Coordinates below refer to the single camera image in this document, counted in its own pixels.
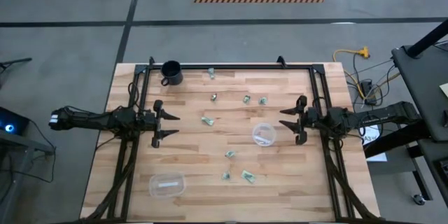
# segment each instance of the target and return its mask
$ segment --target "clear plastic container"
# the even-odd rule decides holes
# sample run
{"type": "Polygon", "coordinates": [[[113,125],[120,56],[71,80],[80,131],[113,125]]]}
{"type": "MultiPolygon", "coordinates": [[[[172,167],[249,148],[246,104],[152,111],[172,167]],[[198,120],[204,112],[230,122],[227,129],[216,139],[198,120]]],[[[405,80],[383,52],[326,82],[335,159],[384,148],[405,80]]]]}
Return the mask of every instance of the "clear plastic container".
{"type": "Polygon", "coordinates": [[[149,180],[149,194],[153,197],[174,197],[185,190],[182,173],[157,174],[149,180]]]}
{"type": "Polygon", "coordinates": [[[252,131],[252,139],[263,147],[271,146],[275,142],[276,135],[274,127],[269,123],[260,123],[252,131]]]}

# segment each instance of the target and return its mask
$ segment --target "wooden table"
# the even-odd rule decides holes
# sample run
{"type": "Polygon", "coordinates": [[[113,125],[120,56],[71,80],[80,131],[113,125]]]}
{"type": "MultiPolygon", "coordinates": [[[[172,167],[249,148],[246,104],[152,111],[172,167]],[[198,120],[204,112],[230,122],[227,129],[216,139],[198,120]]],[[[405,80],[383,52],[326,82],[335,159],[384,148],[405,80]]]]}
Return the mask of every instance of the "wooden table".
{"type": "MultiPolygon", "coordinates": [[[[127,85],[132,82],[135,64],[119,64],[115,70],[107,110],[126,106],[127,85]]],[[[351,100],[340,63],[325,63],[333,106],[351,108],[351,100]]],[[[152,133],[141,136],[129,204],[129,221],[331,221],[326,168],[319,132],[308,129],[308,142],[296,146],[293,133],[279,120],[294,121],[297,116],[279,113],[294,107],[300,95],[312,90],[309,73],[303,70],[216,70],[211,80],[205,70],[184,70],[178,86],[162,87],[158,71],[150,74],[146,108],[156,99],[164,101],[166,112],[180,121],[162,121],[166,130],[178,129],[159,149],[151,147],[152,133]],[[216,102],[210,101],[213,93],[216,102]],[[250,95],[246,105],[242,99],[250,95]],[[266,105],[258,99],[267,97],[266,105]],[[215,119],[210,127],[201,121],[215,119]],[[252,129],[270,123],[276,142],[270,147],[256,145],[252,129]],[[232,159],[224,156],[236,151],[232,159]],[[256,175],[252,185],[241,178],[245,169],[256,175]],[[230,171],[230,181],[221,174],[230,171]],[[174,198],[151,197],[148,182],[154,174],[185,174],[185,192],[174,198]]],[[[112,137],[102,132],[98,144],[112,137]]],[[[81,217],[90,214],[111,188],[120,140],[102,146],[95,154],[81,217]]],[[[347,137],[343,147],[350,186],[375,215],[379,215],[375,192],[361,141],[347,137]]],[[[344,209],[342,193],[339,201],[344,209]]],[[[118,197],[117,211],[121,208],[118,197]]]]}

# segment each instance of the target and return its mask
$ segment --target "mug handle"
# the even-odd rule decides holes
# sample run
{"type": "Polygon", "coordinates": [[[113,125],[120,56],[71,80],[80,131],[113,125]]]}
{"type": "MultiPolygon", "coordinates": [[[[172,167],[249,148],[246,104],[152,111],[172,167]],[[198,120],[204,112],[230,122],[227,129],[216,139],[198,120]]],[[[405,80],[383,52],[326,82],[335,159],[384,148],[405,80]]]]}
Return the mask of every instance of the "mug handle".
{"type": "Polygon", "coordinates": [[[163,78],[162,81],[160,81],[160,84],[162,84],[162,86],[167,86],[169,84],[168,78],[163,78]]]}

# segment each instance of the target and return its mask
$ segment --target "green paper scrap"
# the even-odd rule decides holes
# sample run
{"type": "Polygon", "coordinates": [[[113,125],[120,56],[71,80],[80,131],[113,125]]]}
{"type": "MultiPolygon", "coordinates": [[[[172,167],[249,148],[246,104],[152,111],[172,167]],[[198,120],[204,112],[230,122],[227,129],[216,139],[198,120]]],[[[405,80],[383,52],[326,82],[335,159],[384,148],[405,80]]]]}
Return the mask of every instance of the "green paper scrap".
{"type": "Polygon", "coordinates": [[[267,98],[266,98],[266,97],[261,97],[261,98],[258,100],[258,103],[259,103],[260,105],[265,105],[265,104],[267,103],[267,98]]]}
{"type": "Polygon", "coordinates": [[[209,72],[210,79],[213,80],[215,78],[215,69],[209,68],[207,71],[209,72]]]}
{"type": "Polygon", "coordinates": [[[227,158],[231,158],[235,155],[235,152],[233,150],[229,150],[228,152],[225,153],[225,156],[227,158]]]}
{"type": "Polygon", "coordinates": [[[230,179],[230,172],[226,171],[223,173],[223,175],[221,176],[222,180],[229,180],[230,179]]]}
{"type": "Polygon", "coordinates": [[[243,170],[243,172],[241,173],[241,177],[243,179],[246,179],[250,183],[255,183],[255,175],[253,175],[252,173],[250,173],[246,170],[243,170]]]}
{"type": "Polygon", "coordinates": [[[202,120],[202,122],[208,124],[209,126],[212,126],[214,123],[213,119],[210,119],[210,118],[203,117],[203,118],[201,118],[201,120],[202,120]]]}
{"type": "Polygon", "coordinates": [[[243,98],[243,102],[244,102],[245,104],[248,104],[250,101],[251,101],[251,97],[248,96],[248,95],[245,95],[244,98],[243,98]]]}

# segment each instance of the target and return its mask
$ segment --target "blue light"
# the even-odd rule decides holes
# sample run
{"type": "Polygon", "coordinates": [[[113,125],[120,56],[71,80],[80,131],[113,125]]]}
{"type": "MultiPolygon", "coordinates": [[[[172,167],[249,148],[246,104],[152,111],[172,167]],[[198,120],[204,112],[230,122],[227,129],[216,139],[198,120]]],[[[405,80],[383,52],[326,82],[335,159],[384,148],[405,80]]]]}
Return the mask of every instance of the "blue light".
{"type": "Polygon", "coordinates": [[[14,131],[14,126],[13,125],[7,125],[7,126],[5,126],[5,130],[6,130],[6,132],[11,133],[11,132],[14,131]]]}

